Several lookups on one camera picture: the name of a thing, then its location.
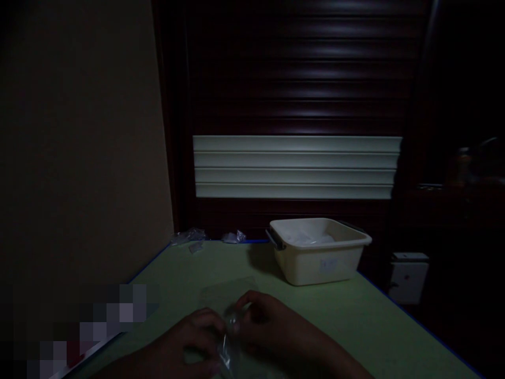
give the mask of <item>white plastic basket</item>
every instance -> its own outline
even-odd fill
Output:
[[[287,281],[296,286],[351,279],[372,242],[365,231],[329,218],[275,220],[266,232]]]

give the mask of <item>table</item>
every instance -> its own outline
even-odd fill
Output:
[[[360,274],[338,283],[294,287],[286,282],[270,244],[208,241],[193,255],[188,247],[165,249],[132,281],[159,285],[159,309],[69,377],[88,377],[158,337],[197,309],[202,288],[250,276],[260,291],[277,297],[338,341],[377,379],[479,377]],[[275,365],[249,357],[243,364],[252,372],[245,377],[255,377],[254,370],[267,372],[259,377],[282,377]]]

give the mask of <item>plastic bag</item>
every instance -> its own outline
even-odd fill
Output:
[[[250,374],[263,374],[261,366],[241,367],[244,363],[239,342],[233,338],[233,325],[239,321],[240,315],[234,311],[235,302],[248,290],[258,290],[256,281],[252,276],[230,282],[219,283],[203,288],[200,293],[199,307],[209,307],[221,315],[226,322],[226,334],[218,344],[218,353],[221,360],[221,376],[224,379],[240,379],[240,372],[247,369]]]
[[[191,228],[182,233],[176,233],[170,240],[170,246],[182,245],[190,241],[201,241],[207,238],[205,231],[198,228]]]
[[[233,325],[238,321],[238,316],[232,314],[226,319],[226,334],[218,345],[217,351],[221,360],[221,375],[224,379],[238,378],[238,365],[240,363],[240,344],[231,336]]]
[[[223,234],[221,241],[224,243],[241,243],[245,241],[246,235],[242,233],[240,230],[237,230],[237,234],[235,233],[225,233]]]
[[[189,247],[189,251],[191,251],[192,254],[195,254],[197,251],[202,250],[203,248],[204,248],[204,242],[198,241],[197,243],[194,243]]]

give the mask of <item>pixelated area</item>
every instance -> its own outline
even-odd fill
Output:
[[[1,286],[0,294],[1,336],[12,345],[13,377],[28,379],[64,376],[159,307],[158,287],[145,284],[82,286],[67,303],[27,304],[12,286]]]

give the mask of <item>human hand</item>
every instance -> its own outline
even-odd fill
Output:
[[[195,311],[149,345],[118,359],[93,378],[210,379],[219,373],[220,361],[217,341],[209,330],[204,329],[208,326],[224,335],[225,322],[216,312],[209,308]],[[185,363],[185,347],[203,351],[207,359]]]
[[[238,338],[274,354],[317,360],[321,349],[333,340],[276,298],[248,291],[236,303],[237,311],[251,303],[244,317],[234,326]]]

